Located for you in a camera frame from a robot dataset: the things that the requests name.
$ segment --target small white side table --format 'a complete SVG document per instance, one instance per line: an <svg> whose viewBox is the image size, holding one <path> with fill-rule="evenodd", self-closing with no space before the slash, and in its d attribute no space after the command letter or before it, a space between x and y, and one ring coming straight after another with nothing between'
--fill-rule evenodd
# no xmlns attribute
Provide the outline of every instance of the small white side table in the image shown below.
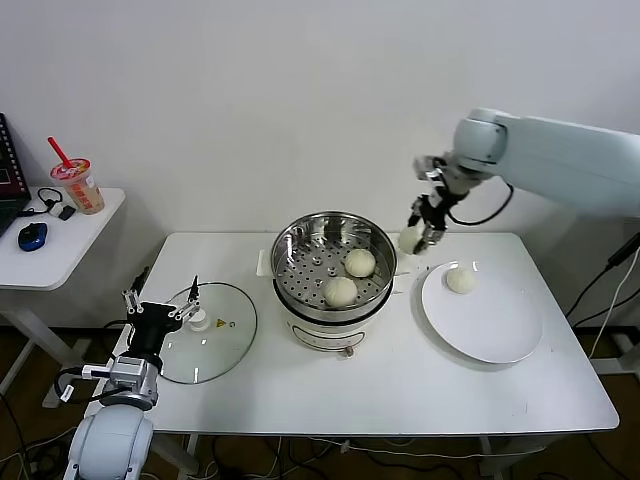
<svg viewBox="0 0 640 480"><path fill-rule="evenodd" d="M34 200L27 208L42 210L42 202L36 195L38 188L30 189ZM100 192L105 208L94 215L76 212L66 222L47 214L16 219L0 237L0 290L50 291L63 285L125 199L119 188L101 188ZM24 252L18 248L18 232L33 222L47 224L46 243L35 252ZM80 339L70 348L27 306L17 304L11 292L0 293L0 314L29 338L0 383L0 392L4 393L9 388L34 345L51 355L63 368L82 364L82 355L89 346L89 340ZM58 397L51 389L42 405L55 408L58 404Z"/></svg>

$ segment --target stainless steel steamer basket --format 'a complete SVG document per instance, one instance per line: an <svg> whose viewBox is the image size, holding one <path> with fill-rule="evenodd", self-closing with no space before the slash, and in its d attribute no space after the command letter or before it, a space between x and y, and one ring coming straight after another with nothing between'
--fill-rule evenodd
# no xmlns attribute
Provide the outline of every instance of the stainless steel steamer basket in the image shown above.
<svg viewBox="0 0 640 480"><path fill-rule="evenodd" d="M376 269L366 278L346 273L344 261L356 248L369 250ZM319 212L294 221L278 235L271 249L275 288L286 305L319 325L357 323L389 297L397 257L386 233L369 220L344 212ZM358 287L353 305L329 307L322 290L334 277L351 278Z"/></svg>

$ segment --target laptop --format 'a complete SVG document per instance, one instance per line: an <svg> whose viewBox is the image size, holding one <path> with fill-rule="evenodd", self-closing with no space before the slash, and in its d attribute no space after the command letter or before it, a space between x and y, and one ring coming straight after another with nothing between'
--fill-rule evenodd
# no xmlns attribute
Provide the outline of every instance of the laptop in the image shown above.
<svg viewBox="0 0 640 480"><path fill-rule="evenodd" d="M13 147L7 119L0 113L0 236L30 200L31 194Z"/></svg>

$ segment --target white plate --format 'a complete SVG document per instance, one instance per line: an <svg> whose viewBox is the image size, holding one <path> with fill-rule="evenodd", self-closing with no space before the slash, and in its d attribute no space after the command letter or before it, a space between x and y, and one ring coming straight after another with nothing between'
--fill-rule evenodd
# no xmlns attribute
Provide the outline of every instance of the white plate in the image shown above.
<svg viewBox="0 0 640 480"><path fill-rule="evenodd" d="M445 276L452 268L470 269L475 288L454 293ZM542 319L517 275L490 262L449 262L435 268L422 286L422 305L438 334L460 352L488 363L513 363L535 350Z"/></svg>

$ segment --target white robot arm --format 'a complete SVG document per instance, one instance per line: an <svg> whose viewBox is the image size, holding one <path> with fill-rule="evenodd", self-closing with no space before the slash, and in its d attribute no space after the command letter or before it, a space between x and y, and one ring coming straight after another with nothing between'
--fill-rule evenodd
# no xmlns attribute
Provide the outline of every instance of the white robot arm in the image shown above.
<svg viewBox="0 0 640 480"><path fill-rule="evenodd" d="M69 463L64 480L137 480L147 459L153 424L144 412L158 401L156 380L162 371L160 350L164 338L192 321L201 313L198 300L198 277L193 280L187 303L182 307L162 303L140 302L146 271L123 292L127 305L127 321L134 330L128 350L113 363L84 365L61 371L81 375L83 379L107 379L100 400L104 408L86 417L73 436ZM63 401L70 401L73 387L62 392L54 386Z"/></svg>
<svg viewBox="0 0 640 480"><path fill-rule="evenodd" d="M413 205L409 226L425 224L414 253L437 243L451 207L494 175L586 214L640 216L640 136L629 133L476 109L450 152L414 169L434 187Z"/></svg>

